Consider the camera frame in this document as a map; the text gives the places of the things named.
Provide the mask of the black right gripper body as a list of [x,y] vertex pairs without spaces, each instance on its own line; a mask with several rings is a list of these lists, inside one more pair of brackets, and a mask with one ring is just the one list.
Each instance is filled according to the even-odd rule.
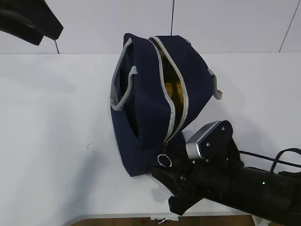
[[205,139],[210,146],[201,146],[204,159],[195,159],[194,168],[184,188],[168,200],[172,213],[181,216],[204,198],[212,200],[226,196],[231,175],[244,165],[232,136],[232,125],[224,120]]

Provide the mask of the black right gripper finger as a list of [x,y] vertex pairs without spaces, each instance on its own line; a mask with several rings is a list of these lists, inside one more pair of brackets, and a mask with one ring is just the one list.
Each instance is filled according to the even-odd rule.
[[188,166],[178,165],[163,167],[151,166],[151,175],[162,183],[173,196],[177,196],[184,188],[188,179]]
[[189,159],[186,152],[171,152],[168,157],[172,167],[168,173],[170,179],[188,179],[195,165],[195,159]]

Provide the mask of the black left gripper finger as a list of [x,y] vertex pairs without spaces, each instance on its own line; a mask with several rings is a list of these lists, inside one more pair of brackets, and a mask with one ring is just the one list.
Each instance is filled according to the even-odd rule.
[[30,44],[40,45],[44,34],[43,18],[39,14],[24,10],[1,10],[0,30]]
[[63,25],[48,4],[44,0],[31,0],[31,4],[31,21],[45,36],[57,40],[63,31]]

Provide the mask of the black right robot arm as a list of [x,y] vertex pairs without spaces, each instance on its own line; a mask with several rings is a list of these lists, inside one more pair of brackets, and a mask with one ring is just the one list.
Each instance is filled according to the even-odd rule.
[[275,173],[281,154],[270,170],[246,167],[232,135],[229,121],[211,122],[186,142],[183,157],[152,166],[152,176],[172,193],[170,211],[183,215],[208,199],[285,226],[300,225],[300,173]]

